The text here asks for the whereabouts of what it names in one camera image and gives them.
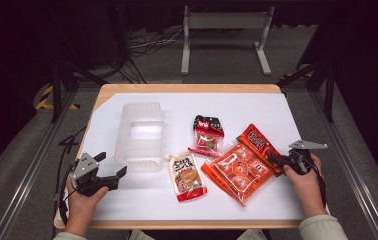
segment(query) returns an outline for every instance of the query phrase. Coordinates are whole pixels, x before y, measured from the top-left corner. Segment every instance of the red snack bag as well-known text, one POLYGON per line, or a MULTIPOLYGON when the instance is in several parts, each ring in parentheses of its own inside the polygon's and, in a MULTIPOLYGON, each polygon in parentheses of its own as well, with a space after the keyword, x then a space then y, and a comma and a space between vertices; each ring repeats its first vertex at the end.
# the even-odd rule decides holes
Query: red snack bag
POLYGON ((201 170, 243 206, 246 206, 245 200, 273 176, 267 164, 242 142, 213 161, 205 162, 201 170))
POLYGON ((208 157, 220 156, 224 132, 218 118, 198 115, 193 123, 194 144, 189 151, 208 157))
POLYGON ((267 159, 267 156, 270 154, 280 158, 283 157, 254 124, 249 124, 248 128, 237 137, 237 139, 246 144, 255 154, 257 154, 261 160, 273 170, 276 177, 284 173, 282 169, 278 168, 267 159))
POLYGON ((197 198, 207 193, 207 187, 199 174, 198 164, 193 153, 165 154, 164 158, 170 161, 170 174, 179 202, 197 198))

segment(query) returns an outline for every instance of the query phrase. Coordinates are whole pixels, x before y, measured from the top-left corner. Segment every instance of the white sleeve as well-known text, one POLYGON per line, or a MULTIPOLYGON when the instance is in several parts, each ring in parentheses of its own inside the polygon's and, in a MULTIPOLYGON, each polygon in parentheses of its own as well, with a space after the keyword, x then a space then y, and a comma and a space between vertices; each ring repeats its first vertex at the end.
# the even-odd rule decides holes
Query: white sleeve
POLYGON ((72 233, 60 232, 55 236, 54 240, 87 240, 87 239, 84 237, 77 236, 72 233))
POLYGON ((318 215, 305 219, 299 225, 303 240, 348 239, 338 219, 330 215, 318 215))

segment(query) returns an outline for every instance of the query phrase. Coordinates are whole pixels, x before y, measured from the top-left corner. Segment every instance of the hand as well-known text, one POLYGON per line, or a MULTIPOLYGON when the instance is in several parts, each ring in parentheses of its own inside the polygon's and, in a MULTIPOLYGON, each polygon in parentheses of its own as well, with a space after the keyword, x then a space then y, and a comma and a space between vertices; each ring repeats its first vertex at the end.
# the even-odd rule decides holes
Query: hand
POLYGON ((86 197, 74 189, 71 177, 68 176, 67 190, 69 217, 64 230, 86 237, 87 227, 95 213, 96 205, 107 194, 108 187, 102 187, 92 196, 86 197))
MULTIPOLYGON (((314 164, 316 164, 321 174, 320 159, 314 154, 311 154, 311 159, 314 164)), ((305 175, 298 175, 288 165, 285 165, 283 169, 285 170, 286 176, 291 180, 295 193, 302 203, 305 217, 309 218, 316 215, 328 214, 323 206, 316 173, 310 171, 305 175)))

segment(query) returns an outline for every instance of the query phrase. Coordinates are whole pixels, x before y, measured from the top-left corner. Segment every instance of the clear plastic tray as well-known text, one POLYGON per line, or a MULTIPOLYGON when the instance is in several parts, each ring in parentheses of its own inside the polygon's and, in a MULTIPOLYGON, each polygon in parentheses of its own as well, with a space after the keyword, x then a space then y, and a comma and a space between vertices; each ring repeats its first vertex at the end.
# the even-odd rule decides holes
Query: clear plastic tray
POLYGON ((164 146, 164 112, 158 102, 123 106, 114 159, 128 172, 161 170, 164 146))

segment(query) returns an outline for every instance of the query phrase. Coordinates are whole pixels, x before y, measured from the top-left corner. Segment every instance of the person's left hand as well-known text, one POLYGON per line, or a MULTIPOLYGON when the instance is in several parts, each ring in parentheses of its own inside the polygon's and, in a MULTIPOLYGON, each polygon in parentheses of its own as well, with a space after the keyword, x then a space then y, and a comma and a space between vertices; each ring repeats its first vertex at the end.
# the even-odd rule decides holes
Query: person's left hand
POLYGON ((68 222, 65 231, 86 237, 87 227, 92 219, 99 201, 107 194, 108 187, 102 187, 90 197, 84 196, 75 191, 71 177, 67 178, 68 190, 68 222))

